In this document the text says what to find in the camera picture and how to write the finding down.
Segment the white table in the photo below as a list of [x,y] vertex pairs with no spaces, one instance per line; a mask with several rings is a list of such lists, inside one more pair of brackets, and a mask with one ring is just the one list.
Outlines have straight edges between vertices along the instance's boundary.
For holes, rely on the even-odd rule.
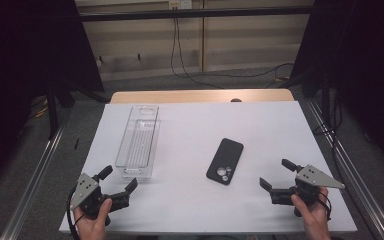
[[[103,193],[124,190],[114,162],[134,104],[106,105],[83,168],[94,175],[115,171],[101,182]],[[228,234],[302,232],[292,206],[272,205],[259,177],[274,188],[294,185],[281,165],[312,164],[331,175],[298,102],[158,104],[161,120],[152,178],[140,182],[130,207],[110,213],[108,231],[132,234]],[[244,144],[229,186],[206,177],[222,138]],[[340,192],[329,189],[329,229],[356,231]],[[68,232],[66,219],[60,231]]]

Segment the metal frame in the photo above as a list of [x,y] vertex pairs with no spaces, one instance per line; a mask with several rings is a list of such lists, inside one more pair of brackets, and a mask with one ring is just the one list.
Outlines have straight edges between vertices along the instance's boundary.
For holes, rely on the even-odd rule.
[[33,200],[35,199],[34,197],[39,190],[48,165],[52,161],[69,118],[70,109],[67,109],[63,112],[63,114],[61,114],[61,125],[58,128],[58,131],[55,133],[55,137],[51,140],[48,140],[48,144],[46,145],[36,170],[34,171],[33,176],[31,177],[30,182],[26,187],[26,190],[21,197],[21,200],[17,205],[17,208],[12,214],[11,219],[7,223],[4,232],[1,235],[1,240],[14,240],[17,239],[18,235],[20,234],[24,221],[27,218],[27,214],[33,205]]
[[267,7],[267,8],[225,8],[225,9],[191,9],[191,10],[159,10],[142,12],[101,12],[80,13],[79,15],[29,16],[28,19],[49,20],[56,22],[99,22],[171,18],[202,18],[202,17],[234,17],[262,15],[294,15],[310,14],[312,6]]
[[[314,114],[315,119],[317,120],[318,124],[320,124],[321,129],[323,130],[323,132],[326,132],[325,133],[326,140],[332,146],[334,136],[333,136],[333,133],[328,131],[329,130],[328,127],[325,126],[325,124],[323,124],[324,119],[323,119],[322,111],[319,105],[317,105],[315,100],[309,100],[308,104],[312,113]],[[357,195],[359,196],[361,202],[363,203],[367,213],[370,215],[372,222],[374,223],[378,232],[382,236],[382,239],[384,239],[384,211],[382,210],[381,206],[377,203],[374,196],[371,194],[370,190],[364,183],[357,169],[354,167],[352,160],[350,159],[350,157],[348,156],[347,152],[345,151],[344,147],[342,146],[341,142],[338,139],[335,140],[334,151],[338,159],[338,162],[340,163],[342,169],[344,170],[345,174],[350,180],[353,188],[355,189]]]

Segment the clear plastic container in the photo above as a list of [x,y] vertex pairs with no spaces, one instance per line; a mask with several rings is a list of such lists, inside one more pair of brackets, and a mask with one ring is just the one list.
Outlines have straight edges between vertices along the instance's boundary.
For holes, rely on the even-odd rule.
[[115,162],[123,178],[151,178],[159,125],[158,106],[132,107]]

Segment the black cable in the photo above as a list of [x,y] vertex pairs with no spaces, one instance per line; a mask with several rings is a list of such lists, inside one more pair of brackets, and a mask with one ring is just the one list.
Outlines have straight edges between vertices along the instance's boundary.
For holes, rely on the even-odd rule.
[[[186,74],[186,77],[181,76],[181,75],[178,75],[178,74],[174,71],[174,68],[173,68],[173,55],[174,55],[174,47],[175,47],[175,45],[176,45],[176,35],[177,35],[177,43],[178,43],[178,48],[179,48],[180,60],[181,60],[181,62],[182,62],[183,72]],[[204,82],[196,81],[195,79],[192,78],[192,76],[190,76],[190,75],[186,72],[185,65],[184,65],[184,63],[183,63],[182,47],[180,46],[179,20],[178,20],[177,18],[174,19],[173,49],[172,49],[172,51],[171,51],[171,71],[173,72],[173,74],[174,74],[175,76],[180,77],[180,78],[188,78],[189,80],[191,80],[191,81],[194,82],[194,83],[198,83],[198,84],[202,84],[202,85],[207,85],[207,86],[214,87],[214,88],[218,88],[218,89],[223,89],[222,87],[219,87],[219,86],[216,86],[216,85],[213,85],[213,84],[210,84],[210,83],[204,83]]]
[[[173,48],[171,50],[171,59],[170,59],[170,66],[171,66],[171,71],[173,72],[173,74],[177,77],[180,77],[180,78],[188,78],[190,80],[192,80],[193,82],[195,83],[198,83],[198,84],[204,84],[204,85],[208,85],[208,86],[211,86],[211,87],[215,87],[215,88],[220,88],[220,89],[223,89],[222,87],[220,86],[216,86],[216,85],[213,85],[213,84],[209,84],[209,83],[204,83],[204,82],[199,82],[199,81],[196,81],[195,79],[192,79],[192,77],[201,77],[201,76],[204,76],[204,77],[234,77],[234,78],[239,78],[239,77],[243,77],[243,78],[253,78],[253,77],[260,77],[260,76],[264,76],[264,75],[267,75],[271,72],[275,72],[275,75],[276,75],[276,71],[283,67],[283,66],[293,66],[294,64],[293,63],[283,63],[283,64],[280,64],[278,66],[276,66],[275,68],[273,69],[270,69],[266,72],[263,72],[263,73],[258,73],[258,74],[253,74],[253,75],[232,75],[232,74],[219,74],[219,73],[201,73],[201,74],[189,74],[186,72],[185,70],[185,66],[184,66],[184,63],[183,63],[183,56],[182,56],[182,47],[180,45],[180,28],[179,28],[179,20],[177,18],[174,19],[174,37],[173,37]],[[178,44],[178,49],[179,49],[179,54],[180,54],[180,60],[182,62],[182,68],[183,68],[183,72],[185,73],[186,76],[182,76],[182,75],[179,75],[177,74],[175,71],[174,71],[174,68],[173,68],[173,56],[174,56],[174,48],[176,46],[176,37],[177,37],[177,44]]]
[[[337,119],[336,119],[336,108],[339,108],[339,113],[340,113],[340,123],[342,123],[342,109],[341,109],[341,103],[339,101],[339,94],[338,92],[336,92],[336,95],[335,95],[335,100],[334,100],[334,106],[333,106],[333,109],[334,109],[334,113],[333,113],[333,126],[337,126]],[[339,178],[341,180],[341,182],[344,183],[344,177],[342,176],[342,173],[339,169],[339,166],[338,166],[338,162],[337,162],[337,159],[336,159],[336,152],[335,152],[335,149],[336,149],[336,141],[337,141],[337,135],[336,135],[336,129],[334,131],[331,132],[331,137],[332,137],[332,159],[333,159],[333,163],[335,165],[335,168],[336,168],[336,171],[339,175]],[[372,231],[372,229],[369,227],[369,224],[367,223],[366,219],[364,219],[363,217],[363,213],[361,211],[361,209],[358,207],[354,197],[351,195],[350,191],[348,188],[345,188],[345,191],[346,193],[348,194],[348,196],[350,197],[350,200],[351,202],[353,203],[354,207],[356,208],[357,212],[359,213],[361,219],[363,220],[364,224],[366,225],[366,228],[367,230],[370,232],[371,236],[373,237],[373,239],[376,239],[375,237],[375,234],[374,232]]]
[[327,220],[329,221],[330,220],[330,213],[332,212],[332,203],[330,202],[329,198],[324,195],[323,193],[320,193],[322,196],[324,196],[327,200],[327,202],[329,203],[329,207],[326,205],[326,203],[324,203],[322,200],[320,200],[319,198],[317,199],[317,201],[326,209],[327,211]]
[[71,214],[70,214],[71,198],[73,197],[73,194],[76,191],[76,186],[74,186],[70,190],[70,193],[68,194],[67,203],[66,203],[66,209],[65,210],[66,210],[66,213],[67,213],[67,221],[68,221],[68,226],[70,227],[71,236],[74,238],[74,240],[80,240],[79,234],[77,233],[77,230],[76,230],[76,226],[73,224],[73,222],[71,220]]
[[336,123],[336,120],[334,120],[334,124],[333,126],[330,128],[330,129],[327,129],[325,131],[322,131],[322,132],[316,132],[318,129],[320,129],[321,127],[326,127],[328,128],[329,124],[327,124],[326,122],[322,122],[319,126],[317,126],[316,128],[314,128],[312,130],[313,134],[314,135],[320,135],[320,134],[325,134],[325,133],[332,133],[334,131],[337,131],[339,129],[339,127],[341,126],[342,124],[342,109],[341,109],[341,102],[339,100],[339,94],[338,92],[335,93],[335,99],[334,99],[334,105],[333,105],[333,110],[332,110],[332,113],[330,114],[331,118],[336,118],[336,112],[339,111],[339,115],[340,115],[340,121],[339,123]]
[[80,221],[80,219],[82,219],[84,216],[85,216],[85,214],[83,213],[82,216],[80,216],[79,219],[77,219],[77,220],[74,222],[74,225],[77,225],[77,223]]

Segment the smartphone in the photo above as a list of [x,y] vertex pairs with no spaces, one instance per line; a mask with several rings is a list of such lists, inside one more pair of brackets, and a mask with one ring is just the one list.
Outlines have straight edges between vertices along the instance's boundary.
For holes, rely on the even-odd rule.
[[229,185],[238,165],[244,145],[223,138],[207,171],[207,177],[224,185]]

